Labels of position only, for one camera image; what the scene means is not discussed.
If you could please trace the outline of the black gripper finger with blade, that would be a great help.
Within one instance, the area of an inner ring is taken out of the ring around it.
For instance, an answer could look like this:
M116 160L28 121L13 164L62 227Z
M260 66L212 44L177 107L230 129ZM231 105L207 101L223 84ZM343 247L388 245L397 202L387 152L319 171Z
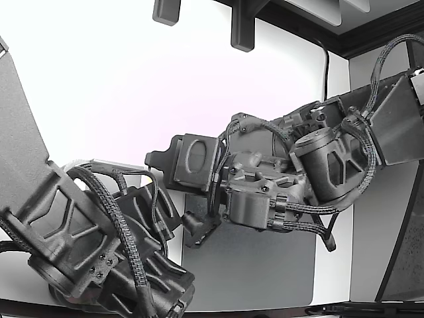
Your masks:
M145 165L149 168L164 171L171 164L171 147L167 150L153 150L145 156Z

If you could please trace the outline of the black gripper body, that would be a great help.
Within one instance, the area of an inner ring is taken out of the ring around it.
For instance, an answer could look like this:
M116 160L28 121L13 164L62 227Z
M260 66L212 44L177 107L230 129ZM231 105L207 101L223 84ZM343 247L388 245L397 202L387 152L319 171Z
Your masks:
M223 143L217 137L174 136L170 147L172 163L169 165L168 187L199 195L209 192L222 148Z

